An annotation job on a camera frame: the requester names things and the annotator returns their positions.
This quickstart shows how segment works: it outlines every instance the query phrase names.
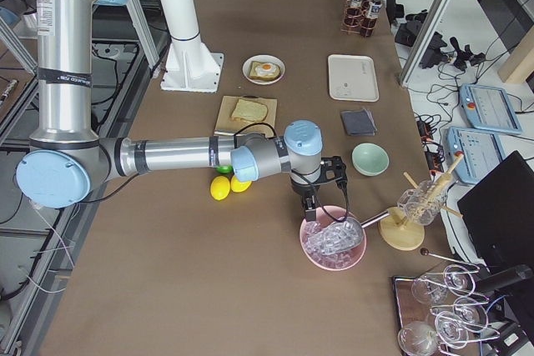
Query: brown table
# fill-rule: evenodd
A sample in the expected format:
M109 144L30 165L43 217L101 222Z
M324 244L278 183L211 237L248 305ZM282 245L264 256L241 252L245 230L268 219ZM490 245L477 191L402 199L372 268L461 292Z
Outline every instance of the brown table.
M216 94L168 93L154 80L131 138L205 137L223 95L277 98L280 133L296 119L318 123L325 156L348 164L353 212L365 219L395 204L409 187L402 176L428 175L385 15L371 38L340 31L344 0L195 0L203 41L224 52ZM249 83L243 61L273 54L286 76L270 86ZM334 101L327 57L371 56L377 103ZM365 105L378 134L345 135L340 111ZM378 177L350 165L358 143L378 143L390 155ZM303 254L299 197L287 175L253 183L223 202L209 196L212 169L151 173L102 203L78 265L42 346L43 355L187 354L353 356L398 354L390 276L417 275L435 264L416 251L389 247L377 227L354 268L331 273ZM110 183L109 189L120 182ZM335 185L325 204L344 205ZM442 224L424 243L448 253Z

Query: blue device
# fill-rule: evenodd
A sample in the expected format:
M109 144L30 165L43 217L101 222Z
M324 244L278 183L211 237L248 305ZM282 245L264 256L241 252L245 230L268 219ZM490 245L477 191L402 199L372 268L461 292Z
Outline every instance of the blue device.
M506 157L499 136L488 131L451 127L447 142L451 154L464 153L454 170L463 183L478 183Z
M460 87L460 101L475 128L499 133L523 132L508 94L502 88L465 83Z

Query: toast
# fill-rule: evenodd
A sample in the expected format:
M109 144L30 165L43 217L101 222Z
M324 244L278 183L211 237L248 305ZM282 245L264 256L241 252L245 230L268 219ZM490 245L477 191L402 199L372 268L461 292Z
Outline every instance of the toast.
M265 120L268 111L264 104L239 99L230 118L234 121L260 123Z
M274 63L252 62L249 78L259 81L274 81L281 74L280 66Z

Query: computer monitor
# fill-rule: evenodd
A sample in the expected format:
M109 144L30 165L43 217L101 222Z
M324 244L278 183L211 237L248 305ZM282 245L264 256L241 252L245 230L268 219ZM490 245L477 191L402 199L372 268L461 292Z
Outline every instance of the computer monitor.
M515 151L460 201L467 230L491 273L534 269L534 172ZM534 278L504 289L517 322L534 343Z

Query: mint green bowl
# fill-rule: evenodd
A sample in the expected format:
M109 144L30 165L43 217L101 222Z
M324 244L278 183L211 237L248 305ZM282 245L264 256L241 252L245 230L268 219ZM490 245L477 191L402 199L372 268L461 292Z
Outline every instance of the mint green bowl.
M383 148L373 143L361 143L352 151L352 165L368 177L383 173L390 165L390 158Z

